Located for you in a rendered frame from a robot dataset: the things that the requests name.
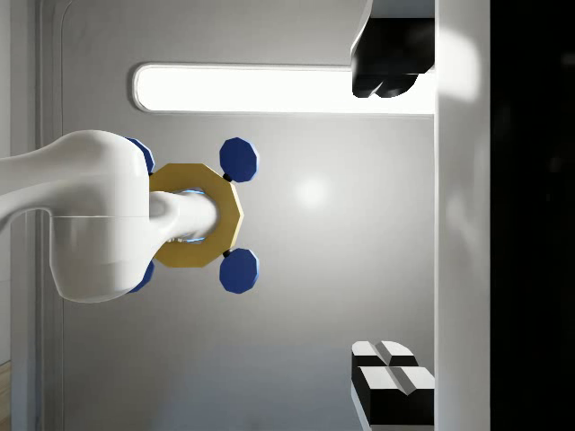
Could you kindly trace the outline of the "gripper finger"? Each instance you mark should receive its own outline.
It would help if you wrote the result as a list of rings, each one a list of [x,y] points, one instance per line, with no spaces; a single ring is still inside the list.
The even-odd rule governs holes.
[[[435,431],[435,378],[404,345],[351,347],[351,398],[363,431]]]
[[[435,0],[367,0],[351,45],[354,96],[399,96],[434,65]]]

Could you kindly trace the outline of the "drone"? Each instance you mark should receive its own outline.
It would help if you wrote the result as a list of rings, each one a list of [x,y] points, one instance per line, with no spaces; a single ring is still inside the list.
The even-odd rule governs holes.
[[[241,294],[255,285],[260,262],[252,251],[233,248],[243,221],[235,183],[253,179],[259,154],[233,137],[220,148],[219,162],[222,174],[203,163],[168,163],[149,172],[150,216],[161,223],[152,260],[169,268],[203,268],[222,257],[220,283]]]

